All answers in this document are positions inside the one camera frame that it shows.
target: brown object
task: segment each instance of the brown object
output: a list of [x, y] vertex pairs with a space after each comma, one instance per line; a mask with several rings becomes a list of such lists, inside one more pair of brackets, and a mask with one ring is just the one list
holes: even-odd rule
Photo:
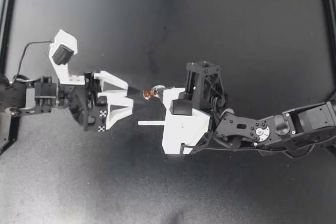
[[143, 93], [143, 97], [145, 97], [146, 99], [149, 99], [150, 97], [155, 96], [157, 91], [155, 88], [152, 88], [151, 90], [145, 89], [142, 91], [142, 93]]

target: cable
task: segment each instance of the cable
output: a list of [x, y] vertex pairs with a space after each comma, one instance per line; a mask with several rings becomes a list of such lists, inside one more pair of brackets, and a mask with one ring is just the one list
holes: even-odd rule
[[24, 50], [23, 50], [23, 53], [22, 53], [22, 55], [21, 55], [20, 62], [19, 62], [19, 66], [18, 66], [18, 69], [17, 69], [17, 73], [16, 73], [16, 75], [14, 75], [12, 82], [10, 83], [10, 85], [9, 85], [6, 89], [11, 88], [11, 87], [14, 85], [14, 83], [16, 82], [16, 79], [18, 78], [18, 76], [20, 75], [21, 64], [22, 64], [23, 58], [24, 58], [24, 56], [25, 56], [25, 54], [26, 54], [27, 48], [28, 48], [30, 45], [32, 45], [32, 44], [53, 43], [53, 42], [54, 42], [53, 40], [49, 40], [49, 41], [33, 41], [33, 42], [29, 42], [29, 43], [25, 46], [25, 48], [24, 48]]
[[281, 153], [286, 152], [287, 150], [261, 150], [252, 147], [243, 147], [239, 149], [228, 149], [228, 148], [214, 148], [214, 147], [203, 147], [203, 146], [190, 146], [190, 145], [182, 145], [184, 148], [196, 148], [196, 149], [204, 149], [204, 150], [211, 150], [211, 151], [231, 151], [231, 152], [244, 152], [244, 151], [263, 151], [263, 152], [270, 152], [270, 153]]
[[289, 158], [294, 158], [294, 159], [295, 158], [302, 158], [302, 157], [307, 156], [309, 153], [311, 153], [313, 151], [314, 147], [315, 147], [315, 145], [312, 145], [311, 147], [309, 147], [309, 149], [305, 153], [303, 153], [299, 156], [294, 156], [294, 155], [290, 154], [289, 152], [284, 152], [284, 154]]
[[[333, 138], [335, 138], [336, 136], [332, 136], [330, 138], [327, 138], [326, 140], [323, 140], [321, 142], [318, 143], [310, 143], [310, 144], [306, 144], [300, 147], [297, 147], [297, 150], [300, 150], [302, 148], [306, 148], [306, 147], [311, 147], [309, 150], [307, 150], [307, 153], [304, 153], [304, 155], [309, 154], [313, 148], [315, 147], [316, 144], [323, 144], [326, 143], [330, 140], [332, 140]], [[252, 148], [252, 147], [243, 147], [243, 148], [239, 148], [239, 149], [229, 149], [229, 148], [214, 148], [214, 147], [203, 147], [203, 146], [190, 146], [190, 145], [182, 145], [184, 148], [198, 148], [198, 149], [204, 149], [204, 150], [211, 150], [211, 151], [233, 151], [233, 152], [242, 152], [242, 151], [261, 151], [261, 152], [267, 152], [267, 153], [286, 153], [287, 149], [280, 149], [280, 150], [264, 150], [264, 149], [257, 149], [257, 148]], [[298, 158], [298, 157], [302, 157], [301, 156], [293, 156], [291, 154], [289, 154], [289, 156], [291, 156], [291, 158]]]

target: black mount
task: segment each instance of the black mount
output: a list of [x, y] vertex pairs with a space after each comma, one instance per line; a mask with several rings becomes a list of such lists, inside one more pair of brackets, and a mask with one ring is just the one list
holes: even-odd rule
[[[99, 80], [93, 73], [85, 74], [85, 85], [53, 83], [51, 77], [16, 81], [9, 87], [6, 77], [0, 76], [0, 153], [16, 138], [12, 133], [13, 121], [20, 116], [50, 113], [53, 108], [69, 108], [72, 117], [84, 131], [105, 131], [108, 104], [106, 97], [97, 98], [101, 92]], [[35, 105], [26, 107], [27, 89], [34, 89]]]
[[[192, 153], [203, 149], [258, 151], [261, 155], [283, 153], [302, 157], [315, 147], [332, 151], [336, 144], [334, 100], [291, 109], [261, 120], [239, 117], [227, 109], [221, 68], [209, 62], [188, 63], [185, 92], [172, 102], [173, 114], [192, 115], [192, 108], [210, 114], [209, 131]], [[211, 147], [215, 142], [223, 148]]]

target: small object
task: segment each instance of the small object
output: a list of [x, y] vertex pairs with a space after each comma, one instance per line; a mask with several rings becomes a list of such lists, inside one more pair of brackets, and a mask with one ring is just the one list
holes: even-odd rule
[[105, 125], [98, 126], [98, 132], [104, 132], [105, 129]]
[[270, 135], [269, 127], [256, 129], [256, 134], [259, 136], [259, 142], [265, 141]]
[[99, 111], [99, 116], [100, 116], [101, 118], [105, 118], [105, 117], [107, 116], [107, 111], [106, 111], [106, 110], [101, 110], [101, 111]]
[[138, 121], [139, 126], [164, 125], [164, 121]]
[[156, 88], [152, 88], [151, 90], [145, 89], [142, 91], [142, 93], [143, 93], [143, 97], [148, 100], [149, 98], [157, 94], [157, 90]]
[[275, 132], [279, 136], [286, 135], [290, 130], [288, 122], [285, 121], [285, 119], [282, 115], [274, 116], [274, 124], [275, 124]]
[[258, 135], [258, 136], [261, 136], [262, 134], [263, 134], [263, 130], [262, 130], [262, 128], [258, 128], [258, 129], [256, 129], [256, 134]]
[[190, 100], [176, 99], [169, 110], [173, 115], [193, 115], [193, 104]]
[[65, 45], [60, 45], [57, 49], [56, 52], [53, 55], [53, 60], [55, 64], [57, 65], [65, 65], [69, 62], [71, 57], [74, 55], [74, 51], [68, 48]]

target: screw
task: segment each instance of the screw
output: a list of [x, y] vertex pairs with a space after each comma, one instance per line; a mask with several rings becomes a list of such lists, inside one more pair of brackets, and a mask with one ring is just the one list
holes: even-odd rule
[[261, 136], [262, 134], [263, 134], [263, 130], [262, 130], [262, 128], [258, 128], [258, 129], [256, 129], [256, 134], [258, 135], [258, 136]]

